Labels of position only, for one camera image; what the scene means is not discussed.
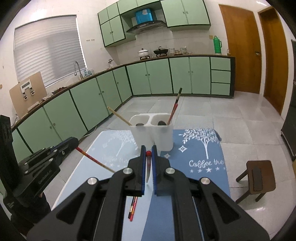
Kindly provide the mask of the black chopstick on table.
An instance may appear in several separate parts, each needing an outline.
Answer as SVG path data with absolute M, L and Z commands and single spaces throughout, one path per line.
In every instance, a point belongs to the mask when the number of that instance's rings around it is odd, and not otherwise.
M 149 181 L 149 177 L 151 173 L 151 164 L 152 164 L 152 152 L 146 151 L 146 165 L 147 165 L 147 173 L 145 178 L 146 183 Z

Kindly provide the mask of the white window blind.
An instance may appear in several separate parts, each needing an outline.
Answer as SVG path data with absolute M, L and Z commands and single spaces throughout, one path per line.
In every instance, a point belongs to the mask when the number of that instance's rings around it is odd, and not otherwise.
M 40 72 L 45 86 L 86 69 L 76 15 L 34 21 L 14 31 L 14 61 L 18 81 Z

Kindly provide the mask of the white plastic utensil holder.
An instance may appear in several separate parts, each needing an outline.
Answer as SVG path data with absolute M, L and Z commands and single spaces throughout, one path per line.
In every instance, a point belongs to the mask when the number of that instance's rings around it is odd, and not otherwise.
M 137 147 L 145 146 L 152 150 L 156 145 L 158 152 L 169 152 L 173 149 L 173 125 L 158 125 L 160 121 L 167 124 L 169 113 L 141 113 L 131 117 L 130 131 Z

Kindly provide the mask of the green thermos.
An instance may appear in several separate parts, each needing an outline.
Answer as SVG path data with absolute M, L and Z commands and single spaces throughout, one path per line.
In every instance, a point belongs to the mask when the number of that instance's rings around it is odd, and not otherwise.
M 222 49 L 222 42 L 217 36 L 213 37 L 213 44 L 214 44 L 215 54 L 221 55 L 222 54 L 222 50 L 221 50 Z

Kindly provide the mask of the white cooking pot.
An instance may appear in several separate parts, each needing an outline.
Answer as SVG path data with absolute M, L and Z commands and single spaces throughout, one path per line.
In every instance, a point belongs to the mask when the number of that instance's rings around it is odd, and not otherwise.
M 149 59 L 150 56 L 149 56 L 149 51 L 144 49 L 144 48 L 141 48 L 140 51 L 138 51 L 138 56 L 140 58 L 140 60 L 144 60 L 144 59 Z

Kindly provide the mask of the green lower kitchen cabinets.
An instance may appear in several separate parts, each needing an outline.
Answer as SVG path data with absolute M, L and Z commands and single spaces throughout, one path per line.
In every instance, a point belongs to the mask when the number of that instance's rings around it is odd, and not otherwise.
M 185 55 L 102 71 L 50 96 L 12 128 L 18 161 L 68 137 L 82 138 L 137 96 L 234 96 L 235 58 Z

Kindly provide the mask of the red wooden chopstick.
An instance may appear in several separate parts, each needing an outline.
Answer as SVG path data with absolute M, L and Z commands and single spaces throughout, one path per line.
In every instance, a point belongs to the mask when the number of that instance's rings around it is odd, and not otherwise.
M 130 221 L 133 221 L 133 217 L 134 217 L 134 213 L 135 213 L 135 209 L 136 209 L 136 205 L 137 205 L 137 199 L 138 199 L 137 196 L 133 197 L 133 199 L 132 199 L 132 203 L 131 203 L 130 210 L 128 213 L 128 219 Z
M 178 92 L 178 95 L 177 95 L 177 98 L 176 98 L 175 103 L 174 103 L 174 106 L 173 106 L 173 109 L 171 111 L 170 117 L 169 117 L 169 119 L 168 119 L 168 121 L 166 123 L 168 126 L 170 125 L 171 120 L 173 119 L 173 116 L 174 116 L 174 114 L 176 112 L 176 109 L 178 107 L 178 102 L 179 102 L 179 99 L 180 99 L 182 90 L 183 90 L 182 87 L 180 87 L 179 92 Z
M 82 155 L 86 156 L 88 159 L 90 159 L 91 161 L 95 162 L 96 164 L 98 164 L 99 166 L 102 166 L 104 169 L 107 169 L 108 171 L 110 171 L 111 173 L 115 173 L 114 170 L 112 170 L 111 168 L 107 167 L 106 165 L 102 164 L 100 161 L 96 160 L 94 157 L 90 156 L 89 154 L 87 154 L 84 150 L 82 150 L 79 147 L 76 147 L 76 150 L 78 152 L 80 152 Z

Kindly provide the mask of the wooden chopstick in holder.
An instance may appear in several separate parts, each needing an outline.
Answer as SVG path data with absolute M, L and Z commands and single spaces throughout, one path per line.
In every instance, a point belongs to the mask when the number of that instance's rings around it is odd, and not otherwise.
M 126 120 L 124 117 L 122 117 L 119 113 L 117 113 L 116 111 L 114 111 L 110 106 L 107 107 L 107 109 L 112 112 L 115 116 L 117 116 L 118 118 L 120 118 L 123 122 L 125 122 L 127 125 L 132 126 L 132 124 Z

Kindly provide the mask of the green upper cabinets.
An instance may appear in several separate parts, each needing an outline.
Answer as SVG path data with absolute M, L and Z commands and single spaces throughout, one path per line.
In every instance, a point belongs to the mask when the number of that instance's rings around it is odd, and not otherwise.
M 105 47 L 133 41 L 155 28 L 208 30 L 211 26 L 204 1 L 117 1 L 101 10 L 98 20 Z

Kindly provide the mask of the black wok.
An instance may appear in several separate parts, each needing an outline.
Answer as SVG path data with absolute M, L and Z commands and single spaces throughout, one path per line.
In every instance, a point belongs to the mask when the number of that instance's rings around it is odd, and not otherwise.
M 169 50 L 167 48 L 163 48 L 159 46 L 158 49 L 154 50 L 154 54 L 156 55 L 156 57 L 163 57 L 163 56 L 167 56 L 168 51 Z

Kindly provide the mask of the chrome sink faucet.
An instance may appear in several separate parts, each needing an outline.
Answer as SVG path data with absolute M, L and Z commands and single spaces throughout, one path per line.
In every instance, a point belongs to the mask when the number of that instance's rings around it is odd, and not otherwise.
M 77 76 L 77 73 L 79 72 L 80 80 L 82 80 L 84 77 L 82 75 L 80 65 L 77 61 L 74 62 L 74 75 Z

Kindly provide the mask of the brown wooden door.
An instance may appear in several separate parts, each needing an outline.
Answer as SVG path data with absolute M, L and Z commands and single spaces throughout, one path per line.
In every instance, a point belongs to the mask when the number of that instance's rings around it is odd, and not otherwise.
M 261 46 L 252 11 L 221 4 L 228 49 L 235 57 L 236 91 L 259 94 L 261 84 Z
M 280 17 L 273 7 L 258 13 L 265 44 L 265 86 L 263 96 L 282 112 L 288 82 L 288 51 Z

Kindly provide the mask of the black range hood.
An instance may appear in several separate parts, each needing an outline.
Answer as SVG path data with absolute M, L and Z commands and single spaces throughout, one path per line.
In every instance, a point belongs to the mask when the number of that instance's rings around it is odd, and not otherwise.
M 127 23 L 126 32 L 139 35 L 152 29 L 166 27 L 166 23 L 158 20 L 154 9 L 144 8 L 123 17 Z

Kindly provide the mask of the cardboard board with paper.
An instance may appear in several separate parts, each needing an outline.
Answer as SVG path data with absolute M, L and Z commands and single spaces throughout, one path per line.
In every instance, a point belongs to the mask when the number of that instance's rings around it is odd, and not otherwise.
M 47 92 L 41 72 L 37 72 L 10 89 L 10 97 L 19 118 L 25 116 L 36 103 L 40 103 Z

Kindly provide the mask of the brown wooden stool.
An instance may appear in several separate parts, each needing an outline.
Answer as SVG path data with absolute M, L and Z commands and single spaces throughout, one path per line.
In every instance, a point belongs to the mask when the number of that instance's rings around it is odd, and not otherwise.
M 259 202 L 267 192 L 276 189 L 273 166 L 270 160 L 247 161 L 246 170 L 236 178 L 236 182 L 248 177 L 248 190 L 239 197 L 235 203 L 239 204 L 250 195 L 257 195 L 255 201 Z

